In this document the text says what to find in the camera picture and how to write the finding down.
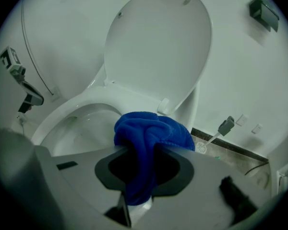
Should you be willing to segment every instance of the toilet brush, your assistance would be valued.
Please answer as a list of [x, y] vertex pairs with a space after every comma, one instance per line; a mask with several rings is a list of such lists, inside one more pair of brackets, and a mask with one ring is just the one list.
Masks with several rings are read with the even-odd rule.
[[226, 135], [233, 127], [235, 126], [235, 120], [232, 116], [229, 116], [224, 122], [220, 125], [219, 129], [217, 130], [217, 133], [210, 138], [205, 143], [203, 142], [197, 142], [195, 151], [205, 154], [207, 152], [207, 145], [213, 142], [219, 135]]

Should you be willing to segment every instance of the white wall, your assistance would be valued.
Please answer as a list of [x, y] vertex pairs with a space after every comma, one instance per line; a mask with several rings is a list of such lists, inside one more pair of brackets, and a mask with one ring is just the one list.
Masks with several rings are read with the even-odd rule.
[[[54, 102], [50, 101], [49, 92], [39, 78], [31, 62], [25, 47], [24, 36], [22, 33], [20, 2], [14, 7], [13, 11], [11, 11], [0, 29], [0, 53], [7, 46], [15, 49], [21, 64], [26, 68], [25, 80], [32, 84], [45, 98], [43, 105], [33, 106], [32, 109], [27, 111], [25, 114], [28, 118], [28, 122], [24, 124], [24, 133], [28, 138], [31, 138], [41, 122], [58, 106], [62, 105], [66, 99], [61, 97]], [[46, 84], [48, 84], [49, 88], [54, 87], [54, 84], [51, 81], [47, 81], [47, 79]], [[22, 127], [16, 121], [13, 122], [11, 128], [18, 133], [23, 133]]]
[[277, 171], [288, 164], [288, 135], [268, 156], [271, 168], [272, 196], [278, 193]]
[[9, 74], [0, 60], [0, 129], [11, 127], [18, 111], [14, 106], [21, 106], [25, 97], [23, 88]]
[[[103, 63], [114, 16], [129, 0], [25, 0], [28, 39], [47, 81], [70, 99]], [[249, 16], [251, 0], [202, 0], [213, 22], [194, 127], [214, 134], [229, 115], [250, 118], [224, 140], [263, 156], [288, 133], [288, 23], [267, 32]], [[251, 130], [261, 123], [262, 131]]]

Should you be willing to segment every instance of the light switch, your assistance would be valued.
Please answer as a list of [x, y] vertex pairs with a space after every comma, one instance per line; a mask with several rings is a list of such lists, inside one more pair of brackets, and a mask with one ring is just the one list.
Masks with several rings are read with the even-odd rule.
[[263, 126], [261, 124], [256, 125], [256, 127], [252, 130], [253, 134], [257, 134], [259, 131], [261, 131]]
[[247, 115], [242, 114], [241, 117], [236, 121], [236, 124], [242, 126], [249, 119]]

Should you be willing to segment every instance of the electrical outlet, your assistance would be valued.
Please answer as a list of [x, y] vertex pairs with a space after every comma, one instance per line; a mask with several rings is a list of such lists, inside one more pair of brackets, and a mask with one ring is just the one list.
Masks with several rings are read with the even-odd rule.
[[261, 131], [263, 126], [261, 124], [256, 125], [256, 127], [252, 130], [253, 134], [257, 134], [259, 131]]
[[241, 117], [236, 121], [236, 124], [242, 126], [249, 119], [247, 115], [242, 114]]
[[44, 96], [45, 98], [49, 99], [50, 102], [54, 102], [55, 100], [61, 97], [61, 94], [57, 87], [50, 88], [50, 91], [52, 92], [52, 94], [49, 91], [47, 91], [45, 92], [45, 96]]

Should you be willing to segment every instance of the gray plastic device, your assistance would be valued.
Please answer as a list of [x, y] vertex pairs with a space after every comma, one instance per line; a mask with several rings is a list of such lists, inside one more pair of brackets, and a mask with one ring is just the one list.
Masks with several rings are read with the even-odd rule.
[[220, 125], [217, 130], [222, 136], [226, 135], [233, 127], [235, 126], [235, 120], [232, 116], [229, 116], [224, 122]]

